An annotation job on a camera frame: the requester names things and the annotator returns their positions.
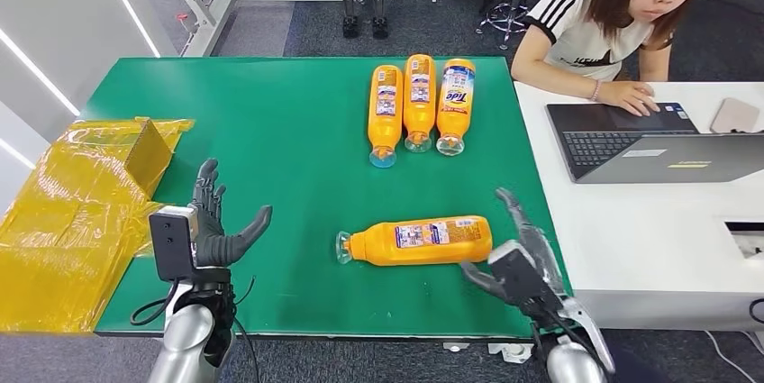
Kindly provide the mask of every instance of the laptop keyboard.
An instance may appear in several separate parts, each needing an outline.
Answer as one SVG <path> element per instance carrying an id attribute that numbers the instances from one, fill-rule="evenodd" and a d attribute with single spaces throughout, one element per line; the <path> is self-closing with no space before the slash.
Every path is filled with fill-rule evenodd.
<path id="1" fill-rule="evenodd" d="M 642 135 L 682 135 L 695 131 L 563 132 L 570 165 L 596 167 L 604 164 Z"/>

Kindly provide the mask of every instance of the orange bottle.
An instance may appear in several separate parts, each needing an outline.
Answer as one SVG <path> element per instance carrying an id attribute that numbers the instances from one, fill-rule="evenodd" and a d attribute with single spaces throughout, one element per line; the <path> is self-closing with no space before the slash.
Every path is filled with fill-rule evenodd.
<path id="1" fill-rule="evenodd" d="M 441 137 L 435 143 L 444 155 L 454 156 L 464 151 L 463 138 L 472 114 L 474 85 L 475 65 L 471 61 L 451 59 L 446 62 L 438 103 L 438 131 Z"/>
<path id="2" fill-rule="evenodd" d="M 414 152 L 432 147 L 430 130 L 435 125 L 435 61 L 425 54 L 414 54 L 406 61 L 404 126 L 408 135 L 405 147 Z"/>
<path id="3" fill-rule="evenodd" d="M 337 260 L 365 260 L 377 266 L 482 261 L 492 248 L 482 216 L 454 216 L 402 223 L 378 223 L 365 232 L 339 232 Z"/>
<path id="4" fill-rule="evenodd" d="M 396 145 L 403 121 L 403 74 L 397 66 L 382 65 L 371 76 L 368 99 L 368 160 L 381 169 L 396 163 Z"/>

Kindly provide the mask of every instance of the woman's arm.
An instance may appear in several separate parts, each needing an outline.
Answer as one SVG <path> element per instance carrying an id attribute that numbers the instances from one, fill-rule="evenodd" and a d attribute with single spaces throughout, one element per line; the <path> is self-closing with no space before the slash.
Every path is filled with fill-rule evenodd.
<path id="1" fill-rule="evenodd" d="M 640 48 L 640 81 L 669 81 L 671 45 L 660 50 Z"/>
<path id="2" fill-rule="evenodd" d="M 550 48 L 549 37 L 535 25 L 529 27 L 512 60 L 512 78 L 548 92 L 591 98 L 597 82 L 544 62 Z M 650 110 L 659 111 L 652 100 L 652 87 L 642 82 L 602 83 L 597 100 L 620 106 L 634 115 L 650 115 Z"/>
<path id="3" fill-rule="evenodd" d="M 596 81 L 558 69 L 544 62 L 551 42 L 540 28 L 528 27 L 512 60 L 512 78 L 548 92 L 589 98 L 595 93 Z"/>

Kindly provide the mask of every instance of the green table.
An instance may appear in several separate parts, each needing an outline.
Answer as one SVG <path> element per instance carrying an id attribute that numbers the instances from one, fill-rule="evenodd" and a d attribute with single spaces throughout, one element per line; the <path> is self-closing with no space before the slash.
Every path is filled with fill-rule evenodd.
<path id="1" fill-rule="evenodd" d="M 228 231 L 273 205 L 270 228 L 232 267 L 239 296 L 257 277 L 237 315 L 247 333 L 526 338 L 528 320 L 465 281 L 457 265 L 343 266 L 334 255 L 339 230 L 460 214 L 485 216 L 496 246 L 517 236 L 494 197 L 507 187 L 547 232 L 561 265 L 505 59 L 472 60 L 475 104 L 465 151 L 454 158 L 434 149 L 413 154 L 401 143 L 391 169 L 368 163 L 368 92 L 377 65 L 402 67 L 404 58 L 121 59 L 83 115 L 196 120 L 156 201 L 185 205 L 199 165 L 215 157 L 228 186 Z M 161 318 L 136 328 L 128 316 L 167 292 L 153 258 L 134 259 L 95 331 L 160 332 Z"/>

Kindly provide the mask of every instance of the robotic hand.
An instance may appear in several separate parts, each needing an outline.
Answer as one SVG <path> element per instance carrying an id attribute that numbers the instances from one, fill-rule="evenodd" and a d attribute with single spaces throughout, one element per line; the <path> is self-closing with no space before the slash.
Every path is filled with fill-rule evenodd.
<path id="1" fill-rule="evenodd" d="M 509 191 L 499 188 L 520 233 L 518 242 L 505 242 L 488 256 L 492 275 L 472 263 L 461 263 L 465 278 L 531 318 L 537 352 L 546 360 L 553 383 L 602 383 L 614 378 L 615 367 L 605 340 L 587 310 L 573 297 L 566 297 L 562 276 L 543 231 L 533 226 Z M 595 351 L 570 330 L 566 321 L 580 324 L 589 335 Z M 544 354 L 539 328 L 562 329 L 558 345 Z"/>
<path id="2" fill-rule="evenodd" d="M 147 324 L 165 312 L 162 350 L 151 370 L 152 383 L 217 381 L 233 343 L 236 304 L 228 266 L 238 261 L 270 224 L 265 205 L 240 233 L 226 235 L 221 225 L 225 186 L 216 190 L 217 160 L 199 169 L 188 207 L 165 206 L 149 216 L 159 278 L 172 282 L 164 299 L 138 308 L 135 325 Z M 142 321 L 136 316 L 160 305 Z"/>

